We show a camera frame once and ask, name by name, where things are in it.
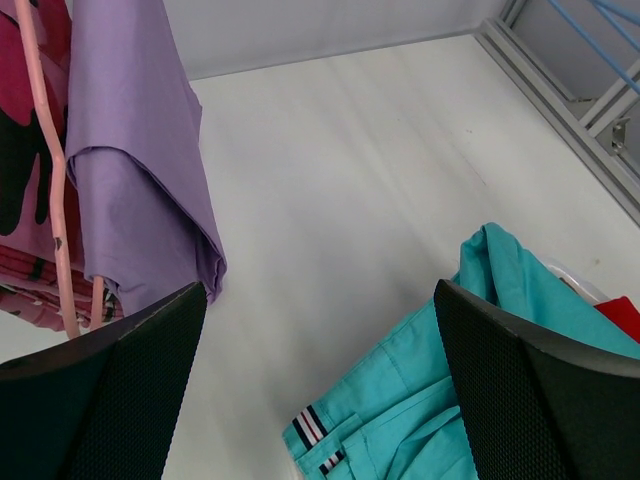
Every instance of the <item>pink clothes hanger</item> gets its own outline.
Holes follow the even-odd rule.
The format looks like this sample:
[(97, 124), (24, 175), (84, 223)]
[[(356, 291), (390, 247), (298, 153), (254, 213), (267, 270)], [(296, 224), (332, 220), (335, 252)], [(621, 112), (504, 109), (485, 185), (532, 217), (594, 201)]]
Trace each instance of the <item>pink clothes hanger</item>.
[[(53, 173), (51, 178), (51, 194), (49, 196), (51, 229), (53, 231), (56, 275), (60, 289), (60, 307), (62, 320), (67, 336), (75, 338), (80, 335), (80, 327), (76, 317), (76, 307), (73, 300), (73, 286), (71, 284), (71, 262), (69, 260), (69, 244), (67, 243), (67, 227), (64, 216), (64, 185), (66, 180), (66, 161), (58, 133), (53, 124), (47, 91), (40, 63), (40, 51), (31, 16), (29, 0), (14, 0), (24, 56), (27, 60), (29, 83), (36, 109), (36, 116), (40, 128), (51, 152)], [(104, 281), (96, 277), (93, 282), (93, 297), (91, 305), (91, 330), (102, 326), (102, 293)]]

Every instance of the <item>striped cuff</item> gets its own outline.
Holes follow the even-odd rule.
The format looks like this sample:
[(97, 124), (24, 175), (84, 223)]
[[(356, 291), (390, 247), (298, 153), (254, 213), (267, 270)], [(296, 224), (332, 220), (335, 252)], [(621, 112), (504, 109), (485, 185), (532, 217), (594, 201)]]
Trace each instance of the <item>striped cuff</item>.
[[(310, 451), (328, 434), (327, 429), (311, 405), (296, 416), (292, 425), (307, 451)], [(338, 450), (318, 468), (323, 475), (327, 475), (342, 460), (344, 460), (344, 454)]]

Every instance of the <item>white desk surface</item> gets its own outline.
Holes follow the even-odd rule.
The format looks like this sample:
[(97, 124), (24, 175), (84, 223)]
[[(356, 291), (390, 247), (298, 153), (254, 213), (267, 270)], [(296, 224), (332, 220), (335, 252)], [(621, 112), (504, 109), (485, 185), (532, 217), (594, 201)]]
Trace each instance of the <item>white desk surface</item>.
[[(193, 86), (229, 273), (166, 479), (295, 478), (287, 422), (455, 273), (485, 222), (640, 305), (640, 229), (472, 37)], [(4, 323), (13, 355), (23, 325)]]

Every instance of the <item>purple fabric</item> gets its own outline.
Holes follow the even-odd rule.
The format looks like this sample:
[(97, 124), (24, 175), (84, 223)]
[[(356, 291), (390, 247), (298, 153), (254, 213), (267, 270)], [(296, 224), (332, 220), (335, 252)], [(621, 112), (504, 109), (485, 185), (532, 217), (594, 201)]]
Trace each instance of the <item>purple fabric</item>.
[(85, 273), (129, 315), (185, 284), (209, 303), (226, 262), (198, 148), (202, 108), (162, 0), (73, 5), (69, 173), (80, 198)]

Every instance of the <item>blue drying rack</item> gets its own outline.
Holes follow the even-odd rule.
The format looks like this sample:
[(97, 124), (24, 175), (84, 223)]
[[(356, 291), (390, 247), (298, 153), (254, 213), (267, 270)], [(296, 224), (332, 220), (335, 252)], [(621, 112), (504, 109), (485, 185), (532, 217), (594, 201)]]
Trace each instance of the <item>blue drying rack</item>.
[[(622, 78), (630, 88), (632, 88), (638, 95), (640, 95), (640, 85), (629, 76), (627, 71), (620, 66), (620, 64), (602, 48), (602, 46), (593, 38), (589, 32), (587, 32), (582, 25), (580, 25), (571, 14), (560, 4), (558, 0), (548, 0), (549, 3), (557, 10), (557, 12), (571, 25), (576, 32), (584, 38), (591, 48), (593, 48), (602, 59), (609, 64), (609, 66), (615, 70), (615, 72)], [(634, 38), (634, 36), (627, 31), (626, 28), (618, 21), (618, 18), (622, 18), (633, 25), (640, 27), (640, 14), (631, 12), (625, 8), (619, 7), (608, 0), (586, 0), (595, 8), (600, 15), (602, 15), (611, 26), (627, 41), (631, 44), (637, 52), (640, 53), (640, 42)]]

